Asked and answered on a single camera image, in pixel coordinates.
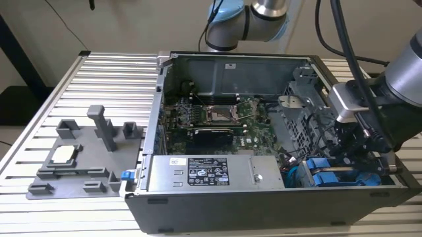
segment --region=power supply label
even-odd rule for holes
[[[191,186],[230,185],[227,158],[188,158]]]

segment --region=blue latch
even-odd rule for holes
[[[120,175],[120,179],[126,181],[135,180],[135,172],[134,171],[123,171]]]

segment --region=aluminum extrusion table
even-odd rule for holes
[[[115,53],[78,57],[0,161],[0,234],[13,237],[147,236],[119,197],[27,200],[26,193],[54,145],[55,127],[62,119],[94,125],[86,117],[87,109],[91,104],[102,104],[112,124],[123,125],[130,120],[147,129],[158,77],[156,58],[156,55]],[[323,62],[338,81],[353,79],[345,60]],[[422,135],[403,144],[398,156],[422,183]],[[381,208],[350,227],[192,233],[190,237],[421,237],[421,222],[422,195],[398,207]]]

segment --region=motherboard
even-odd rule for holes
[[[166,106],[170,155],[278,155],[277,136],[258,96],[192,95]]]

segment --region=cable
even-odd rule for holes
[[[203,33],[200,34],[199,40],[198,40],[198,52],[200,52],[200,41],[203,40],[204,34],[207,33],[207,30],[208,30],[211,17],[212,17],[212,14],[214,14],[215,1],[216,0],[214,0],[214,2],[212,2],[212,10],[211,10],[211,14],[210,14],[210,17],[208,17],[208,20],[207,20],[207,24],[206,24]]]
[[[393,141],[391,135],[386,129],[387,126],[385,124],[385,120],[383,120],[375,99],[371,95],[370,86],[367,84],[367,81],[363,78],[363,74],[362,74],[361,67],[359,67],[359,64],[357,61],[355,53],[354,53],[354,50],[353,50],[353,47],[350,44],[350,39],[349,39],[349,34],[347,34],[347,29],[346,29],[346,22],[345,22],[343,11],[342,11],[342,5],[341,5],[339,0],[331,0],[331,10],[333,10],[333,16],[334,16],[338,37],[339,37],[342,48],[345,51],[350,71],[351,71],[351,74],[353,74],[355,81],[358,83],[361,94],[363,95],[365,101],[369,105],[369,111],[374,117],[375,125],[378,126],[378,129],[379,129],[379,134],[381,134],[382,138],[385,139],[387,147],[393,148],[394,145],[391,142]]]
[[[8,142],[0,141],[0,143],[5,144],[8,146],[12,146],[12,144],[9,144]]]
[[[216,16],[216,14],[218,14],[218,11],[219,11],[219,8],[220,8],[220,6],[222,6],[222,4],[223,4],[223,1],[224,1],[224,0],[220,0],[220,2],[219,2],[219,4],[218,4],[216,8],[215,8],[215,2],[216,2],[216,0],[214,0],[214,2],[212,2],[212,9],[211,9],[211,14],[210,14],[210,17],[208,17],[208,20],[207,20],[207,25],[206,25],[206,28],[204,28],[203,33],[200,34],[199,40],[198,40],[198,51],[199,51],[199,52],[200,52],[200,41],[202,41],[204,35],[206,35],[206,43],[208,43],[208,39],[207,39],[208,27],[210,27],[211,22],[212,22],[214,19],[215,19],[215,16]]]
[[[76,39],[79,40],[79,42],[82,43],[82,45],[84,46],[86,50],[88,50],[88,47],[86,46],[86,44],[82,42],[82,40],[79,39],[79,37],[76,36],[76,34],[74,33],[74,31],[70,29],[70,27],[67,26],[67,23],[64,21],[64,19],[62,18],[62,16],[59,15],[58,11],[55,10],[54,6],[51,5],[51,3],[48,2],[48,0],[44,0],[48,4],[48,6],[51,6],[54,12],[56,13],[58,17],[60,18],[66,28],[68,29],[68,31],[72,33],[72,35],[76,37]]]
[[[343,56],[345,57],[345,53],[338,51],[337,49],[331,48],[330,45],[325,42],[323,37],[322,37],[322,33],[321,33],[321,28],[319,28],[319,9],[321,9],[321,0],[317,0],[317,5],[315,5],[315,30],[317,30],[317,36],[318,36],[318,40],[322,44],[322,46],[334,54]],[[366,57],[359,57],[357,56],[357,59],[365,62],[370,62],[370,63],[375,63],[375,64],[381,64],[385,67],[389,65],[390,62],[382,61],[382,60],[377,60],[377,59],[371,59],[371,58],[366,58]]]

